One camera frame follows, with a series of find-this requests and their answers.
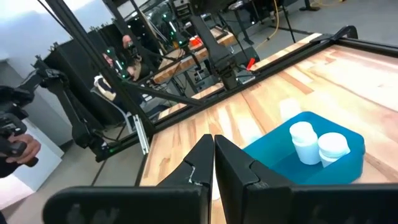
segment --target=red object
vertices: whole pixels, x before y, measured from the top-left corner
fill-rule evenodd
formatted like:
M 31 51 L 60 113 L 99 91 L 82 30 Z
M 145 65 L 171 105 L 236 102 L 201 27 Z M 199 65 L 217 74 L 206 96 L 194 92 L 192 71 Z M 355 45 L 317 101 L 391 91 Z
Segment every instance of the red object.
M 248 66 L 246 67 L 246 70 L 247 70 L 247 71 L 249 71 L 250 68 L 254 65 L 254 62 L 255 62 L 255 59 L 254 59 L 254 58 L 251 58 L 251 59 L 250 59 L 250 62 L 249 62 L 249 64 L 248 64 Z
M 190 39 L 191 46 L 194 47 L 196 45 L 201 44 L 201 39 L 199 37 L 194 37 Z

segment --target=black equipment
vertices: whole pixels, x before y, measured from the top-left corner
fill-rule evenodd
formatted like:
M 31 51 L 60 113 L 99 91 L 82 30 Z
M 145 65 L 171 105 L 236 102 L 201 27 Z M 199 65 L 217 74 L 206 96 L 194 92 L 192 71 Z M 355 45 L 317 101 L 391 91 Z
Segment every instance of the black equipment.
M 118 146 L 118 142 L 104 144 L 102 136 L 97 134 L 85 120 L 76 105 L 76 98 L 69 89 L 69 81 L 64 73 L 50 69 L 44 63 L 38 63 L 36 66 L 40 68 L 31 72 L 19 87 L 0 86 L 2 96 L 0 101 L 1 153 L 18 157 L 24 152 L 26 148 L 24 142 L 11 144 L 7 138 L 12 134 L 25 133 L 26 126 L 22 120 L 27 118 L 28 114 L 22 108 L 33 101 L 34 91 L 39 85 L 57 96 L 72 124 L 72 138 L 78 146 L 90 148 L 97 157 L 103 157 L 104 154 L 112 151 L 112 147 Z M 38 159 L 34 158 L 26 165 L 34 166 L 37 161 Z
M 0 153 L 7 157 L 19 157 L 27 144 L 22 141 L 11 143 L 7 139 L 11 135 L 18 136 L 26 132 L 26 125 L 22 120 L 27 118 L 28 114 L 22 107 L 31 103 L 34 95 L 24 89 L 0 86 L 0 96 Z M 26 165 L 33 167 L 38 161 L 35 157 Z
M 191 0 L 173 0 L 171 7 L 177 20 L 183 22 L 189 20 L 201 38 L 203 45 L 207 48 L 210 72 L 221 78 L 227 90 L 237 87 L 238 81 L 234 69 L 236 61 L 229 50 L 219 44 L 213 37 L 213 34 L 207 27 L 201 14 L 207 12 L 216 12 L 230 1 L 191 1 Z
M 156 187 L 65 189 L 45 204 L 44 223 L 210 223 L 213 160 L 227 224 L 398 218 L 397 184 L 295 185 L 225 137 L 206 134 Z

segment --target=white cup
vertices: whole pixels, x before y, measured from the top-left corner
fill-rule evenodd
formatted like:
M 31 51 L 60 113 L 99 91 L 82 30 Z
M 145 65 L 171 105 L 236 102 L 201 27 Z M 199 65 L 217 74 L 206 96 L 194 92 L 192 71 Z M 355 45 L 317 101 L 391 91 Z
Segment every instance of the white cup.
M 290 127 L 289 131 L 298 158 L 306 165 L 319 163 L 318 136 L 312 125 L 305 121 L 297 122 Z
M 323 167 L 327 167 L 351 152 L 347 139 L 340 133 L 323 134 L 318 139 L 318 145 Z

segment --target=yellow cable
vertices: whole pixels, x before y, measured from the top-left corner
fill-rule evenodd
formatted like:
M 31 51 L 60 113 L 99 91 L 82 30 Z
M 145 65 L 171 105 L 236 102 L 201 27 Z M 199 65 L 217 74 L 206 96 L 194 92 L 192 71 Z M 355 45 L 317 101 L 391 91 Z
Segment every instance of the yellow cable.
M 275 12 L 276 12 L 276 28 L 275 28 L 275 31 L 269 36 L 269 37 L 267 37 L 267 39 L 265 40 L 265 41 L 263 41 L 261 44 L 259 44 L 257 47 L 256 47 L 256 50 L 262 45 L 262 44 L 264 44 L 265 42 L 267 42 L 268 40 L 270 40 L 271 39 L 271 37 L 273 37 L 275 34 L 276 34 L 276 32 L 278 32 L 278 28 L 279 28 L 279 13 L 278 13 L 278 5 L 276 4 L 276 0 L 274 0 L 274 5 L 275 5 Z

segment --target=wooden table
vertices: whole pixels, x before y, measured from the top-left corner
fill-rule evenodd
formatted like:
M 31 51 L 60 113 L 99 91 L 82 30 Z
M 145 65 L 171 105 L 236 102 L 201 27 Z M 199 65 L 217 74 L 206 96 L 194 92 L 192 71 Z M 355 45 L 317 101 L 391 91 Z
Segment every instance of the wooden table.
M 313 34 L 257 63 L 257 69 L 300 47 Z M 334 45 L 156 134 L 141 185 L 156 185 L 207 133 L 223 134 L 241 148 L 282 123 L 279 102 L 295 98 L 365 138 L 363 174 L 357 183 L 398 182 L 398 59 Z M 225 223 L 221 200 L 212 223 Z
M 213 36 L 216 38 L 223 34 L 217 28 L 212 28 L 210 31 L 213 34 Z M 223 44 L 225 46 L 229 46 L 231 44 L 234 44 L 235 42 L 236 42 L 236 39 L 235 39 L 234 35 L 230 32 L 228 32 L 226 36 L 224 36 L 218 40 L 218 43 Z M 199 47 L 201 47 L 201 44 L 196 45 L 194 47 L 190 47 L 190 49 L 195 50 Z M 174 50 L 173 52 L 167 54 L 166 56 L 171 57 L 171 58 L 179 58 L 179 57 L 183 56 L 184 54 L 185 54 L 185 52 L 183 50 L 177 49 L 177 50 Z M 208 56 L 207 49 L 203 48 L 203 49 L 195 52 L 195 55 L 196 55 L 198 61 L 201 62 L 204 59 L 206 59 Z M 163 59 L 162 63 L 159 65 L 159 69 L 165 67 L 166 65 L 168 65 L 172 62 L 173 61 L 171 61 L 169 59 Z M 164 70 L 163 72 L 160 72 L 159 74 L 155 75 L 154 81 L 156 83 L 162 83 L 162 82 L 166 81 L 167 79 L 169 79 L 170 77 L 172 77 L 173 75 L 179 74 L 182 71 L 189 69 L 190 67 L 194 66 L 194 64 L 195 64 L 195 61 L 193 60 L 192 57 L 183 59 L 181 61 L 181 63 L 179 62 L 179 63 L 171 66 L 170 68 Z

